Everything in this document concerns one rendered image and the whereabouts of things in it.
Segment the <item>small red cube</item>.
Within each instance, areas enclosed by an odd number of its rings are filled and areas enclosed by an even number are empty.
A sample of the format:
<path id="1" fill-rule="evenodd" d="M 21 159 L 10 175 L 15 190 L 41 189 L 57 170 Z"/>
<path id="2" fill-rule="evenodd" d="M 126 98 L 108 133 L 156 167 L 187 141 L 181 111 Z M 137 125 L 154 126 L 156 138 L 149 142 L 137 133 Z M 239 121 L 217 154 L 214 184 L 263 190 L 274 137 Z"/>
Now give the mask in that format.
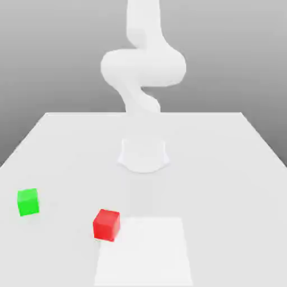
<path id="1" fill-rule="evenodd" d="M 100 209 L 93 221 L 94 238 L 113 242 L 120 230 L 120 213 Z"/>

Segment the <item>small green cube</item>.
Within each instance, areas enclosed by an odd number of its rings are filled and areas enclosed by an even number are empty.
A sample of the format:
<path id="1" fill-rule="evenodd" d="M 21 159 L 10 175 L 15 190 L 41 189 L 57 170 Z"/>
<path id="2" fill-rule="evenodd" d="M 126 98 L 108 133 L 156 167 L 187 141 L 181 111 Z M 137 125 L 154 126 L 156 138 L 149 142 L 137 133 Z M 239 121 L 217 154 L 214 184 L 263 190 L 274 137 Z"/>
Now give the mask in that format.
<path id="1" fill-rule="evenodd" d="M 18 191 L 17 206 L 20 216 L 39 213 L 40 208 L 37 189 L 32 188 Z"/>

